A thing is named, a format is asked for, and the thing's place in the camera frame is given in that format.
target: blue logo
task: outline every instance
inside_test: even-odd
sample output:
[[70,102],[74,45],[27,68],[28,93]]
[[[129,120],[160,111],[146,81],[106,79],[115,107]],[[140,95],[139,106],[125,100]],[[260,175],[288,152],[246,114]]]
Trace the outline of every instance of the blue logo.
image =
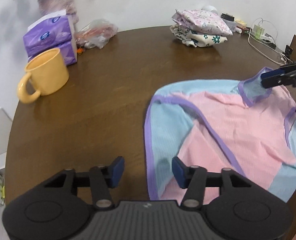
[[52,19],[52,22],[55,23],[55,22],[58,21],[59,19],[60,19],[60,16],[59,16],[59,17],[56,17],[56,18],[53,18],[53,19]]
[[41,35],[40,39],[43,41],[44,39],[49,37],[49,32],[44,33],[43,35]]

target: blue fabric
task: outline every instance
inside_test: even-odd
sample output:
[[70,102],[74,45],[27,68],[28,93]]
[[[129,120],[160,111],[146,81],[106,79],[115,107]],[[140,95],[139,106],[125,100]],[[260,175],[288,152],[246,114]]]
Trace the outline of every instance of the blue fabric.
[[[237,80],[192,80],[166,85],[158,89],[155,95],[167,96],[174,92],[192,94],[202,91],[223,94],[239,94]],[[245,86],[250,97],[263,94],[264,89],[258,85]],[[191,113],[176,105],[153,104],[151,108],[152,151],[156,175],[158,197],[161,197],[165,186],[172,179],[171,160],[193,126],[194,117]],[[296,121],[289,133],[290,148],[296,155]],[[296,167],[285,164],[280,168],[269,191],[287,201],[296,190]]]

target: yellow mug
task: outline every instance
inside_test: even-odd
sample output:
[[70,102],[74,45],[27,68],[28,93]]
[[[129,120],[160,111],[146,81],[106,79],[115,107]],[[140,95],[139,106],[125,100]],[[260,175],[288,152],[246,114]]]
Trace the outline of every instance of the yellow mug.
[[[69,73],[64,63],[60,49],[49,49],[33,58],[24,69],[26,74],[17,87],[19,100],[29,104],[40,96],[46,96],[61,89],[69,79]],[[27,92],[27,82],[30,80],[35,92]]]

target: mug handle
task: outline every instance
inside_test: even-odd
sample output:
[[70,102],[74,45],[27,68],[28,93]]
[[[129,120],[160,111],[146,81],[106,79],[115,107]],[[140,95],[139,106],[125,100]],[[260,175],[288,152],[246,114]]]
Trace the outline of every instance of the mug handle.
[[31,78],[31,73],[26,73],[17,86],[17,96],[19,100],[24,104],[30,104],[40,97],[40,90],[36,90],[32,95],[28,94],[26,86],[28,80]]

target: stack of folded clothes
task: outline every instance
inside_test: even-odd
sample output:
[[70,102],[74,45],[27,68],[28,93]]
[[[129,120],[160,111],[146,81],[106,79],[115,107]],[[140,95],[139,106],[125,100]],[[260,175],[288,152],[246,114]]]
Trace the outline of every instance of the stack of folded clothes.
[[176,10],[176,23],[170,27],[173,35],[187,46],[209,47],[226,42],[232,31],[215,13],[204,10]]

